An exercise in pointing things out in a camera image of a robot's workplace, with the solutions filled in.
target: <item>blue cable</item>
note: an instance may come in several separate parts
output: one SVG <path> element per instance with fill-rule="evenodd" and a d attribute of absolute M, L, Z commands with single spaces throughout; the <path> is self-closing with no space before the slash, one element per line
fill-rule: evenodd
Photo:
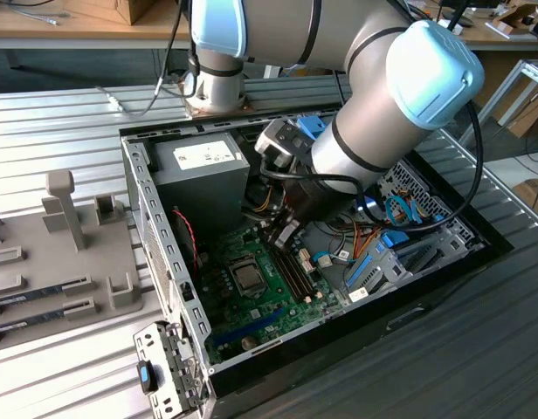
<path fill-rule="evenodd" d="M 423 223 L 423 219 L 418 214 L 417 201 L 414 199 L 410 200 L 410 210 L 412 211 L 412 219 L 419 224 Z"/>
<path fill-rule="evenodd" d="M 331 258 L 339 259 L 339 260 L 342 260 L 343 262 L 349 262 L 350 264 L 353 264 L 354 262 L 356 262 L 356 259 L 347 259 L 347 260 L 341 259 L 337 255 L 332 255 L 328 251 L 318 251 L 315 255 L 312 256 L 312 260 L 314 262 L 317 262 L 318 260 L 320 260 L 320 258 L 324 256 L 330 256 Z"/>
<path fill-rule="evenodd" d="M 391 209 L 392 201 L 395 201 L 401 207 L 401 210 L 403 210 L 403 212 L 407 215 L 407 217 L 410 220 L 413 219 L 412 211 L 410 210 L 409 205 L 407 205 L 407 203 L 403 200 L 401 196 L 393 195 L 393 196 L 390 196 L 385 201 L 385 212 L 393 225 L 398 225 L 398 224 L 397 224 L 397 220 L 393 216 L 393 211 Z"/>

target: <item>cardboard box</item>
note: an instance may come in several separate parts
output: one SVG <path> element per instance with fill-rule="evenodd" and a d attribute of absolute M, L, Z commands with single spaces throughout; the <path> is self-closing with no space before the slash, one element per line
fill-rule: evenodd
<path fill-rule="evenodd" d="M 529 179 L 528 181 L 522 182 L 519 185 L 514 186 L 513 191 L 524 203 L 532 206 L 538 191 L 538 179 Z M 538 214 L 538 201 L 534 210 Z"/>
<path fill-rule="evenodd" d="M 533 139 L 538 139 L 538 98 L 533 103 L 525 105 L 523 110 L 514 116 L 514 122 L 511 122 L 507 129 L 518 138 L 528 135 L 529 144 L 533 143 Z"/>
<path fill-rule="evenodd" d="M 523 24 L 521 20 L 530 15 L 534 15 L 538 9 L 537 3 L 523 2 L 521 0 L 510 3 L 509 10 L 493 19 L 493 26 L 500 32 L 507 35 L 519 35 L 529 33 L 529 26 Z"/>
<path fill-rule="evenodd" d="M 156 0 L 67 0 L 64 9 L 83 15 L 134 24 Z"/>

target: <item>metal bracket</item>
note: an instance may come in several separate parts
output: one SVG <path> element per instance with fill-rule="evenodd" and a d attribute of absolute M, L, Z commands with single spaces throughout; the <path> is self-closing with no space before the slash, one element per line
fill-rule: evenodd
<path fill-rule="evenodd" d="M 271 163 L 284 168 L 294 157 L 302 164 L 310 165 L 310 148 L 313 144 L 314 141 L 299 128 L 283 120 L 273 120 L 259 136 L 255 150 L 269 158 Z"/>
<path fill-rule="evenodd" d="M 197 360 L 188 339 L 164 323 L 153 323 L 134 335 L 138 373 L 157 419 L 169 419 L 195 409 L 202 386 Z"/>

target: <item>red wire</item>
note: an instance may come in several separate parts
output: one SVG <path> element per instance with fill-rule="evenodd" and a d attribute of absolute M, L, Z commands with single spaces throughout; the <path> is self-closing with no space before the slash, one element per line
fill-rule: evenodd
<path fill-rule="evenodd" d="M 190 232 L 191 236 L 191 244 L 193 245 L 193 270 L 195 278 L 197 278 L 197 247 L 196 247 L 196 235 L 193 233 L 193 229 L 191 228 L 191 224 L 188 221 L 188 219 L 178 210 L 173 209 L 172 212 L 182 218 L 182 220 L 185 222 L 185 225 L 188 227 L 188 231 Z"/>

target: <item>expansion slot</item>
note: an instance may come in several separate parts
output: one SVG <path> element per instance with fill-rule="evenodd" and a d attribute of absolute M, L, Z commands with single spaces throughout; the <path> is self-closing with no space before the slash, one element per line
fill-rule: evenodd
<path fill-rule="evenodd" d="M 43 323 L 47 323 L 48 321 L 53 321 L 56 319 L 63 319 L 64 317 L 68 317 L 69 313 L 74 313 L 76 317 L 77 312 L 82 313 L 86 309 L 94 309 L 94 301 L 93 299 L 86 299 L 82 301 L 75 302 L 73 304 L 66 304 L 62 308 L 59 308 L 57 310 L 52 310 L 50 312 L 46 313 L 40 313 L 35 314 L 30 317 L 26 317 L 24 319 L 14 320 L 7 323 L 3 323 L 0 325 L 0 333 L 5 333 L 13 330 L 19 330 L 24 329 L 26 327 L 35 326 L 35 325 L 41 325 Z"/>
<path fill-rule="evenodd" d="M 315 290 L 309 279 L 298 266 L 296 259 L 288 253 L 271 251 L 271 258 L 279 268 L 280 276 L 286 281 L 296 302 L 302 301 L 305 297 L 313 296 Z"/>
<path fill-rule="evenodd" d="M 219 345 L 233 342 L 234 340 L 241 339 L 248 334 L 257 332 L 259 329 L 270 326 L 283 314 L 284 311 L 285 310 L 283 308 L 280 308 L 263 319 L 253 321 L 249 325 L 242 326 L 239 329 L 233 330 L 232 332 L 215 336 L 213 339 L 214 345 L 218 347 Z"/>
<path fill-rule="evenodd" d="M 17 304 L 22 304 L 27 301 L 32 301 L 34 299 L 43 299 L 51 295 L 56 295 L 64 292 L 66 287 L 73 289 L 76 285 L 83 285 L 84 287 L 92 286 L 92 282 L 88 280 L 87 277 L 81 277 L 72 279 L 60 284 L 49 285 L 44 288 L 38 288 L 37 290 L 29 290 L 24 292 L 18 292 L 12 295 L 6 295 L 0 297 L 0 308 L 5 308 L 8 306 L 15 306 Z"/>

